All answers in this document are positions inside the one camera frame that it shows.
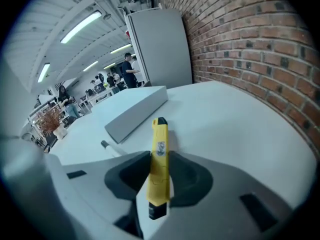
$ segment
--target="woman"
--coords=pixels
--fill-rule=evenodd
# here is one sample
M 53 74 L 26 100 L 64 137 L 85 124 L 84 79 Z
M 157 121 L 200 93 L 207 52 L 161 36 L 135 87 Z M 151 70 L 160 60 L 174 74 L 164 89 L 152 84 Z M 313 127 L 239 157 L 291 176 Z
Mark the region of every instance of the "woman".
M 69 114 L 69 116 L 74 117 L 76 119 L 80 118 L 80 114 L 78 113 L 78 110 L 74 104 L 72 104 L 72 101 L 74 98 L 70 97 L 67 94 L 66 88 L 61 85 L 59 87 L 59 106 L 60 108 L 65 107 L 65 111 Z

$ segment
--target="brick wall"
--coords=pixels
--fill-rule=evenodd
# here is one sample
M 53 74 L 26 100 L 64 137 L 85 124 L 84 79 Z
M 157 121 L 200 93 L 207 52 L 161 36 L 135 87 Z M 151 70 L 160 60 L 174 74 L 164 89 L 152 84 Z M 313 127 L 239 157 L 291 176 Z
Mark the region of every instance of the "brick wall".
M 193 81 L 255 96 L 320 150 L 320 59 L 287 0 L 157 0 L 181 12 Z

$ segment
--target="ceiling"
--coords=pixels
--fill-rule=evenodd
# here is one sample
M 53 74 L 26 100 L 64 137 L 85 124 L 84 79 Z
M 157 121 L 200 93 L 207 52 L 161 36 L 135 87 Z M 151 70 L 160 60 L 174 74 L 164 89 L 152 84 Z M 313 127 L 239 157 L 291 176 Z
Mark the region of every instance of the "ceiling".
M 83 69 L 102 69 L 120 62 L 124 53 L 133 53 L 123 13 L 117 8 L 129 0 L 33 0 L 25 8 L 6 40 L 3 54 L 12 71 L 29 91 L 86 74 Z M 141 9 L 146 5 L 140 3 Z M 61 39 L 79 22 L 95 11 L 102 16 L 80 30 L 68 43 Z M 110 19 L 104 15 L 111 14 Z M 50 63 L 47 77 L 38 82 L 45 63 Z

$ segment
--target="dried flower arrangement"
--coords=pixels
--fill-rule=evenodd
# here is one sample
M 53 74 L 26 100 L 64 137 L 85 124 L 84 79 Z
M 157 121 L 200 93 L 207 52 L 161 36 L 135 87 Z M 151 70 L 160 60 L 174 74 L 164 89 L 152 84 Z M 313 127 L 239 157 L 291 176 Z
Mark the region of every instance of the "dried flower arrangement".
M 60 110 L 57 108 L 49 109 L 46 112 L 38 113 L 39 121 L 37 124 L 39 125 L 41 131 L 43 134 L 50 134 L 55 129 L 57 129 L 60 125 L 60 120 L 62 118 L 62 115 L 60 113 Z

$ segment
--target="black slot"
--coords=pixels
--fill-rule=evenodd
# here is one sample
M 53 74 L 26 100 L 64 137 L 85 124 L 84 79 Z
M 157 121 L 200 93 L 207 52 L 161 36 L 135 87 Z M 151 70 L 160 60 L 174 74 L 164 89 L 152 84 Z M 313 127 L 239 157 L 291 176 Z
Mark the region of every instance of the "black slot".
M 240 200 L 253 217 L 261 232 L 270 229 L 278 222 L 254 194 L 244 194 L 240 196 Z
M 77 170 L 77 171 L 69 172 L 66 175 L 71 180 L 71 179 L 74 179 L 74 178 L 77 178 L 77 177 L 80 177 L 80 176 L 83 176 L 83 175 L 86 175 L 86 174 L 87 173 L 85 171 L 83 171 L 83 170 Z

